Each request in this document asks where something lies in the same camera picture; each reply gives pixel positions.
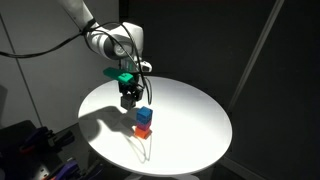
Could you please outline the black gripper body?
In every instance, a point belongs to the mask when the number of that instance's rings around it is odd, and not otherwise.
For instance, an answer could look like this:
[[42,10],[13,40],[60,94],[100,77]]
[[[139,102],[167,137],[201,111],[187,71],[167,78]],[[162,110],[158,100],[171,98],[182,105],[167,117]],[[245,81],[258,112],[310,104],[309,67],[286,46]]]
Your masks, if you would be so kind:
[[124,95],[131,95],[134,99],[134,92],[137,90],[144,91],[144,88],[136,82],[131,82],[130,84],[123,84],[121,82],[118,83],[119,92]]

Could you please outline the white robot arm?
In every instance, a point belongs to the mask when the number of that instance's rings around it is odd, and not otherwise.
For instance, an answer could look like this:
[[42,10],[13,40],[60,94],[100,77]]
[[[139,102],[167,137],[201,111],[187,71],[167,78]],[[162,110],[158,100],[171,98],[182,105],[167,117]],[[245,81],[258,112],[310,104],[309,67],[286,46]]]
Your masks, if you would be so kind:
[[103,71],[118,82],[122,94],[121,106],[133,108],[142,99],[145,85],[139,84],[144,72],[151,72],[150,63],[142,60],[144,33],[140,26],[123,22],[106,29],[99,25],[83,0],[58,0],[84,36],[87,46],[95,53],[119,63],[118,68]]

